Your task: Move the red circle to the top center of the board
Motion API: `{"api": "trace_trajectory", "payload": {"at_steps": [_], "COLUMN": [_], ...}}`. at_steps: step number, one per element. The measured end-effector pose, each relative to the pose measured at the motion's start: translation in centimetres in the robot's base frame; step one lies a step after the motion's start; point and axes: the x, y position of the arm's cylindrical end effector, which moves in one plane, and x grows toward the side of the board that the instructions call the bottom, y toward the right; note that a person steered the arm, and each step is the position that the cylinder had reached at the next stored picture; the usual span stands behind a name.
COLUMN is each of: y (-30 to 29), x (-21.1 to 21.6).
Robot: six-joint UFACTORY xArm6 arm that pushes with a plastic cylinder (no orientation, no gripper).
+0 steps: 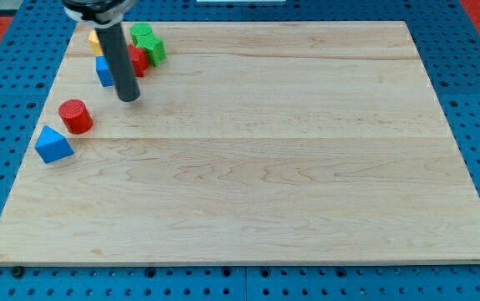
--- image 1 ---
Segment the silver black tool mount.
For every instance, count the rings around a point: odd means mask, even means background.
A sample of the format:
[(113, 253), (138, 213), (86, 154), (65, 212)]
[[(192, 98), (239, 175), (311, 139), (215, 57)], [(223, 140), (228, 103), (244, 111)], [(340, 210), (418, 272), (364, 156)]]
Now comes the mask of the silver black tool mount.
[(94, 28), (109, 28), (124, 18), (136, 0), (62, 0), (64, 11), (76, 22)]

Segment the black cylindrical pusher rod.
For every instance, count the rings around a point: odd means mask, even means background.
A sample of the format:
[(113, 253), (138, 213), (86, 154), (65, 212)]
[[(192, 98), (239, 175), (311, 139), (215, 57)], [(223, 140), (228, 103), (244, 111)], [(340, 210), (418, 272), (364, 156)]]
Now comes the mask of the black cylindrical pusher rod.
[(120, 23), (97, 28), (100, 47), (105, 56), (120, 101), (132, 102), (140, 97), (140, 87), (132, 65), (123, 28)]

